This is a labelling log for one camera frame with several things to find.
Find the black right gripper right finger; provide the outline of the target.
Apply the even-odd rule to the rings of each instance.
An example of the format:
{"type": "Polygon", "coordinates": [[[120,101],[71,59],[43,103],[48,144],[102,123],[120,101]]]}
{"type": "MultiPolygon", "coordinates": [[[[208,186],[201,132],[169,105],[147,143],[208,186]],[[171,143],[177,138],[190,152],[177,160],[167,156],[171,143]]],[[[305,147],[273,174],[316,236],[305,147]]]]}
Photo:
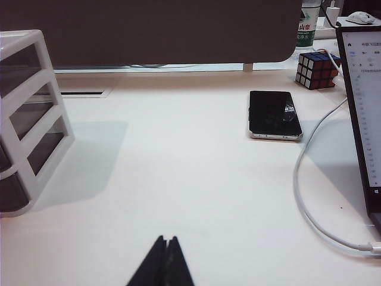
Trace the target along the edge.
{"type": "Polygon", "coordinates": [[[179,240],[173,237],[166,252],[166,285],[193,285],[179,240]]]}

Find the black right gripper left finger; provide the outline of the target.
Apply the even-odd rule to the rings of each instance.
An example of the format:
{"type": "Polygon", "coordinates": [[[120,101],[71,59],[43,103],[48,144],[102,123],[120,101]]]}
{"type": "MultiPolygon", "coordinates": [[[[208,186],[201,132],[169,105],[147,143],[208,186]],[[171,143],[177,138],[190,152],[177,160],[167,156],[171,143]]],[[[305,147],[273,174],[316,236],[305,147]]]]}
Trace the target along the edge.
{"type": "Polygon", "coordinates": [[[167,241],[160,235],[127,285],[161,285],[166,249],[167,241]]]}

